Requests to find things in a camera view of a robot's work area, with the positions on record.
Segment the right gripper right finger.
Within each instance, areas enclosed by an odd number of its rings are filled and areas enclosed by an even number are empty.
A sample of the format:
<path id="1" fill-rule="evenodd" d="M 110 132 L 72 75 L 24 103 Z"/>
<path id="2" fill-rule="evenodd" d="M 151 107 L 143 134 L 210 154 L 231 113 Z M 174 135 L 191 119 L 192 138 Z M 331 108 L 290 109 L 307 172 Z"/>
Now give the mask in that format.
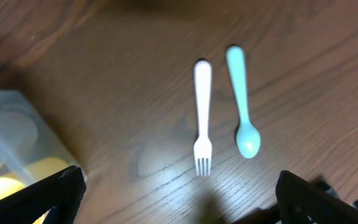
<path id="1" fill-rule="evenodd" d="M 358 224 L 358 210 L 287 170 L 280 173 L 275 195 L 283 224 Z"/>

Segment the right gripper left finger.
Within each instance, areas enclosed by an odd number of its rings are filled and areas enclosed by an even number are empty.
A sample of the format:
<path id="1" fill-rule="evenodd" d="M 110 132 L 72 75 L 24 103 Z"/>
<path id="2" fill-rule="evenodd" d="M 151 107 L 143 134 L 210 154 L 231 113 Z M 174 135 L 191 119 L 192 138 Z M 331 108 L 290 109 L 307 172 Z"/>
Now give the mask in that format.
<path id="1" fill-rule="evenodd" d="M 70 166 L 0 200 L 0 223 L 72 224 L 86 191 L 81 168 Z"/>

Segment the yellow cup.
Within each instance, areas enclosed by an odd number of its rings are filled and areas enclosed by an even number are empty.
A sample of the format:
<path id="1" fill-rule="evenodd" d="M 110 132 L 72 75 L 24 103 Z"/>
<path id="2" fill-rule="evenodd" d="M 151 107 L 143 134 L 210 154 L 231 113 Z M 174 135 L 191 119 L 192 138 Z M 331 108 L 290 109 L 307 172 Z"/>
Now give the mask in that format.
<path id="1" fill-rule="evenodd" d="M 0 200 L 66 169 L 67 167 L 70 167 L 70 165 L 64 160 L 57 157 L 47 157 L 23 168 L 24 172 L 28 171 L 30 174 L 28 184 L 25 180 L 19 179 L 18 173 L 10 172 L 6 175 L 2 175 L 0 176 Z M 45 217 L 46 215 L 42 215 L 34 223 L 45 223 Z"/>

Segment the pale green plastic spoon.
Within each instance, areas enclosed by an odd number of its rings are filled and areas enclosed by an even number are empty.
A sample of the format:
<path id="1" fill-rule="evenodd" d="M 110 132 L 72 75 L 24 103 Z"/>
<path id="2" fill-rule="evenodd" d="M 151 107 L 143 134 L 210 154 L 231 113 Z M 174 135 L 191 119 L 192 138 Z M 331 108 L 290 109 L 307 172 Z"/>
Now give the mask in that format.
<path id="1" fill-rule="evenodd" d="M 240 154 L 246 159 L 251 159 L 260 149 L 261 136 L 250 121 L 246 57 L 243 49 L 238 45 L 230 46 L 226 51 L 226 62 L 239 114 L 236 144 Z"/>

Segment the pale pink plastic fork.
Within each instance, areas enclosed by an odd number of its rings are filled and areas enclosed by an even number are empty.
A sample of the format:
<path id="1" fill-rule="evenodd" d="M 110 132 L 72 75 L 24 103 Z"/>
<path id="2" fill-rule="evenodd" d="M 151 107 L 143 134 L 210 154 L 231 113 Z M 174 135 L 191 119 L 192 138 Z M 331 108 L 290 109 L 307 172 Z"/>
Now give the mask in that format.
<path id="1" fill-rule="evenodd" d="M 195 168 L 198 176 L 209 176 L 212 157 L 212 143 L 209 139 L 212 66 L 208 61 L 199 60 L 195 63 L 194 83 L 198 120 L 198 137 L 193 146 Z"/>

